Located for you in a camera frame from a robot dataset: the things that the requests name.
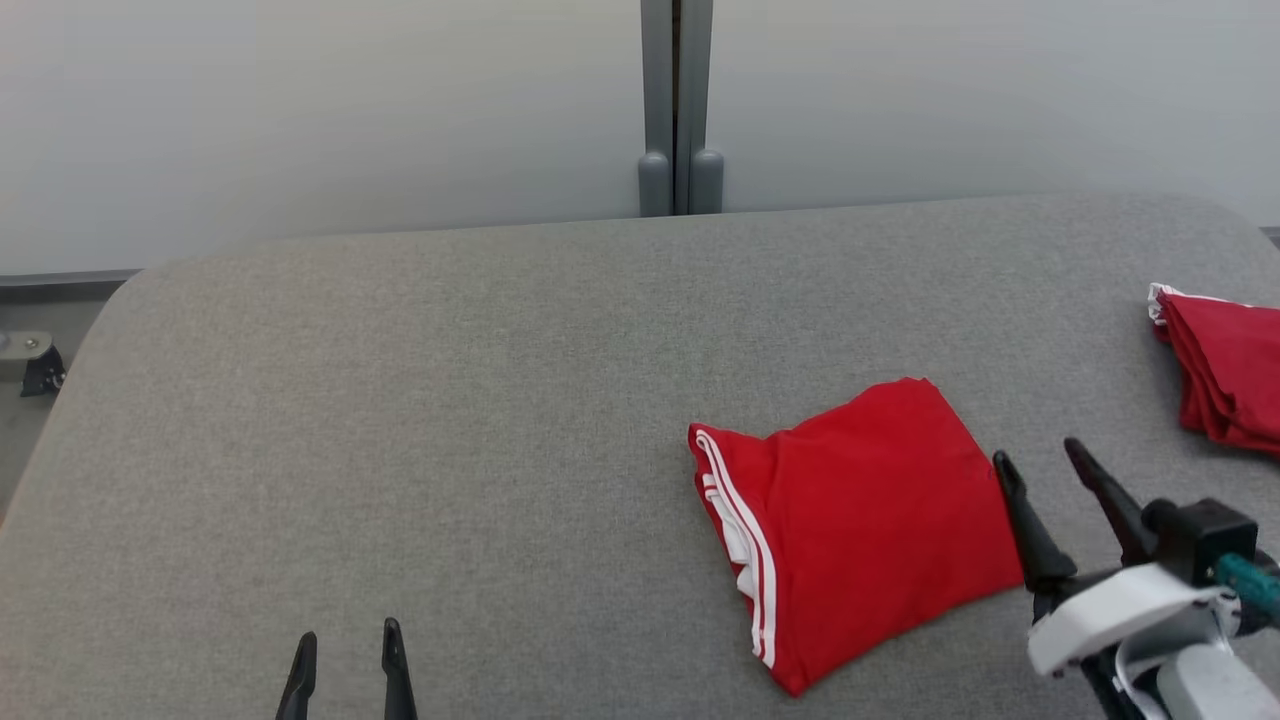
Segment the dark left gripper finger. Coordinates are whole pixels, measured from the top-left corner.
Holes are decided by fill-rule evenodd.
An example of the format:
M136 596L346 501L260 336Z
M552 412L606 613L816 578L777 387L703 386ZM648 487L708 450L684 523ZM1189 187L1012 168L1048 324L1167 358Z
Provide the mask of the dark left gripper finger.
M276 720L306 720L317 669L317 637L314 632L301 635L288 678L276 708Z
M383 626L381 669L387 676L384 719L417 720L410 666L401 624L387 618Z

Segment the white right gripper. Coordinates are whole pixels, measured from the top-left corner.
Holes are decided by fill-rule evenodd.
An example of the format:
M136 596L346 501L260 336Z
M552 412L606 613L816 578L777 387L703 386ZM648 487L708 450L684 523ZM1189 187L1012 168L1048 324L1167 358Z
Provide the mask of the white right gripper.
M1240 625L1239 594L1221 585L1193 587L1158 564L1147 564L1158 541L1143 524L1143 507L1082 441L1068 437L1064 450L1102 509L1128 569L1059 601L1034 620L1027 652L1036 673L1064 671L1110 647L1116 647L1121 667L1153 666L1160 676L1216 675L1220 664L1233 665L1229 644ZM995 452L992 465L1024 587L1057 592L1076 575L1076 565L1042 523L1009 455Z

